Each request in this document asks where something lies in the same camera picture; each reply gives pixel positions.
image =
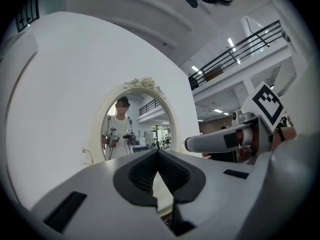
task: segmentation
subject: staircase railing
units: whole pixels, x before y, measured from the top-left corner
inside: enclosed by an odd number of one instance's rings
[[[152,109],[155,109],[159,105],[160,105],[159,102],[156,101],[155,99],[150,101],[148,104],[146,104],[142,108],[140,108],[140,116],[142,116],[143,114],[147,113],[148,111],[150,111]]]
[[[189,76],[191,89],[198,88],[200,84],[212,80],[225,72],[227,68],[242,63],[254,54],[263,52],[270,47],[271,43],[281,37],[282,28],[279,20],[261,28],[208,62],[198,72]]]
[[[15,17],[18,33],[39,17],[39,0],[27,0]]]

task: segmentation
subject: mirror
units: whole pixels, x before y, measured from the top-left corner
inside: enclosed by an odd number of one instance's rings
[[[104,118],[101,146],[106,161],[136,152],[171,147],[172,128],[159,101],[144,92],[126,94]]]

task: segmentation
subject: black slot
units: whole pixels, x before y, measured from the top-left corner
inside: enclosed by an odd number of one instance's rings
[[[224,142],[227,149],[230,149],[239,145],[236,132],[224,135],[223,138],[224,138]]]
[[[241,179],[247,179],[247,177],[249,176],[249,173],[247,172],[242,172],[242,171],[238,171],[238,170],[225,170],[223,172],[224,174],[227,174],[227,175],[230,175],[230,176],[233,176],[233,177],[237,177],[237,178],[241,178]]]
[[[43,222],[62,233],[86,197],[86,194],[72,192]]]

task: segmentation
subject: white mirror frame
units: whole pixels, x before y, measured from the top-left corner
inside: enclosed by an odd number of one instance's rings
[[[130,82],[125,82],[124,84],[117,87],[112,93],[108,94],[105,100],[102,102],[100,108],[95,113],[96,116],[92,121],[89,145],[88,147],[84,147],[82,149],[83,153],[86,154],[87,165],[94,165],[106,161],[102,150],[101,132],[109,109],[122,96],[137,92],[143,92],[147,95],[150,95],[160,103],[163,110],[169,116],[170,127],[172,130],[170,150],[180,153],[182,152],[181,135],[178,131],[178,120],[173,112],[172,106],[166,99],[165,94],[160,89],[160,86],[156,86],[156,83],[152,80],[151,77],[144,77],[140,80],[135,78]]]

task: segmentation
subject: cap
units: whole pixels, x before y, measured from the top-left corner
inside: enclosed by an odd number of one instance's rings
[[[128,107],[130,107],[129,100],[126,96],[121,97],[120,99],[117,100],[117,102],[123,102],[124,104],[127,104]]]

